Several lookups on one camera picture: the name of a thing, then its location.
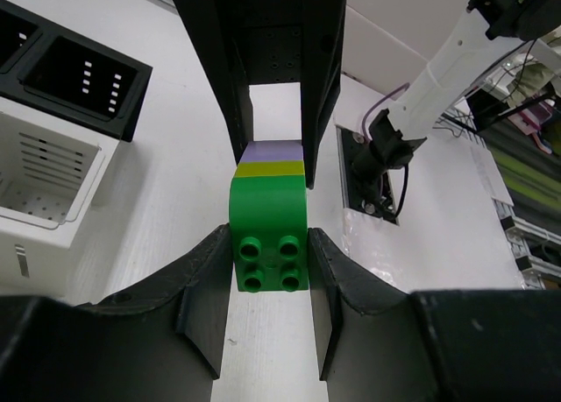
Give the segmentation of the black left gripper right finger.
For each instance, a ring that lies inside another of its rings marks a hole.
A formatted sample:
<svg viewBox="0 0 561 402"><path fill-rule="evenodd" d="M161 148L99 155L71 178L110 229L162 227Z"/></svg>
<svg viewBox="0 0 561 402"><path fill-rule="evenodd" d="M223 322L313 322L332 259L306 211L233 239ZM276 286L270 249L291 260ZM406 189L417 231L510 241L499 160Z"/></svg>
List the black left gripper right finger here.
<svg viewBox="0 0 561 402"><path fill-rule="evenodd" d="M331 401L557 401L557 291L404 293L308 233L319 377Z"/></svg>

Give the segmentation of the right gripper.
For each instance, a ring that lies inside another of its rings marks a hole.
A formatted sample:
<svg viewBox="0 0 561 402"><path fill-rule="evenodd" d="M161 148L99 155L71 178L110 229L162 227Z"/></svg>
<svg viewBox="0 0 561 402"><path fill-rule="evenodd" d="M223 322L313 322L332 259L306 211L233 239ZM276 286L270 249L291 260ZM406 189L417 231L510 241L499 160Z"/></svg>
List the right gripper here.
<svg viewBox="0 0 561 402"><path fill-rule="evenodd" d="M312 189L319 145L341 89L346 0L231 0L230 7L229 0L172 1L237 162L253 140L249 84L301 80L304 170Z"/></svg>

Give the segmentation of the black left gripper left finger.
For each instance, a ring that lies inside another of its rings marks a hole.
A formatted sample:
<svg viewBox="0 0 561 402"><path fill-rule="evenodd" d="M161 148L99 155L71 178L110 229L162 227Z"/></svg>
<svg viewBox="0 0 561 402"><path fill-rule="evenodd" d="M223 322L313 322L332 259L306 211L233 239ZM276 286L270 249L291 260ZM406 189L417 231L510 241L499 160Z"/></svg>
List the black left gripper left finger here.
<svg viewBox="0 0 561 402"><path fill-rule="evenodd" d="M1 300L4 401L207 401L220 376L231 231L97 304Z"/></svg>

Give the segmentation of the green rounded lego brick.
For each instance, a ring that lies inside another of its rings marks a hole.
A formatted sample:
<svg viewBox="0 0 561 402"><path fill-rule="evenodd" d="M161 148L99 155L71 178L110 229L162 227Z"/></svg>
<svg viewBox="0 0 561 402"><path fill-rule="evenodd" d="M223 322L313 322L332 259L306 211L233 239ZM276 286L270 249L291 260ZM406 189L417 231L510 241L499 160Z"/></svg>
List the green rounded lego brick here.
<svg viewBox="0 0 561 402"><path fill-rule="evenodd" d="M240 292L309 288L304 176L234 178L229 224Z"/></svg>

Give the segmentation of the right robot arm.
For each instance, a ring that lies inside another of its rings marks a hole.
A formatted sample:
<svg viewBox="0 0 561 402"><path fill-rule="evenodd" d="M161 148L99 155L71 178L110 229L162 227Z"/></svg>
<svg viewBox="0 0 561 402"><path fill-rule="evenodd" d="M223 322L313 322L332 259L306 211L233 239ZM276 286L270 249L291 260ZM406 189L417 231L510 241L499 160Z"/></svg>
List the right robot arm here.
<svg viewBox="0 0 561 402"><path fill-rule="evenodd" d="M346 0L173 0L224 115L236 159L253 138L252 85L296 82L303 164L313 187L319 145L341 89ZM560 0L467 0L436 55L374 119L356 164L378 180L406 165L431 125L475 78L560 23Z"/></svg>

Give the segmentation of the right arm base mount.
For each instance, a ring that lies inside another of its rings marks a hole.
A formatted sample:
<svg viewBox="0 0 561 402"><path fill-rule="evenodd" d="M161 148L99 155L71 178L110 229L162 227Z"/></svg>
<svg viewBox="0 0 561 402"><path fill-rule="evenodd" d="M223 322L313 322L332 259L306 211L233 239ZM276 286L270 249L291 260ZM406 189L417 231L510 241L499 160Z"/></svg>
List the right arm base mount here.
<svg viewBox="0 0 561 402"><path fill-rule="evenodd" d="M400 196L395 197L388 173L381 171L365 137L336 126L344 208L396 224Z"/></svg>

